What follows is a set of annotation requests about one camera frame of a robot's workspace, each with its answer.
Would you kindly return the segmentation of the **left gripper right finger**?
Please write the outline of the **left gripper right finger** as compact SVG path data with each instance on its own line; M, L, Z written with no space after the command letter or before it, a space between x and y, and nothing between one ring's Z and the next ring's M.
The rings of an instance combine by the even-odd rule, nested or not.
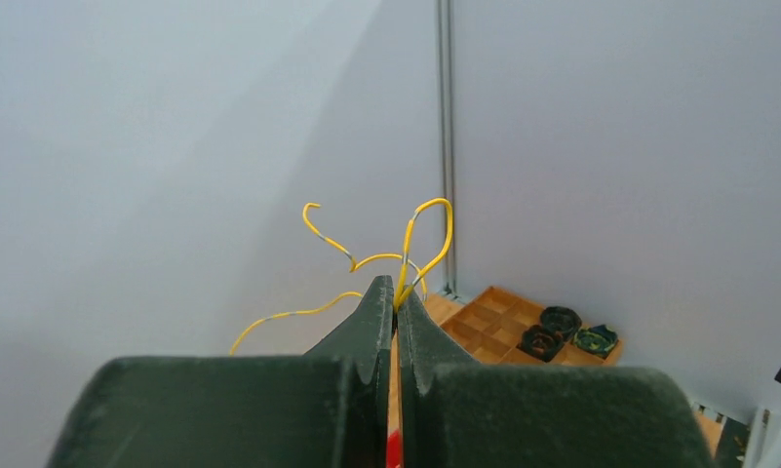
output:
M688 399L650 368L489 365L409 296L396 315L406 467L711 467Z

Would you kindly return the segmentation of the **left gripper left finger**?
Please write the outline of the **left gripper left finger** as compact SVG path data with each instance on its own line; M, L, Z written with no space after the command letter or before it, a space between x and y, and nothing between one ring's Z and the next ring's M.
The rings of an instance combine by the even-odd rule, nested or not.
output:
M51 467L381 467L394 287L301 355L133 356L94 374Z

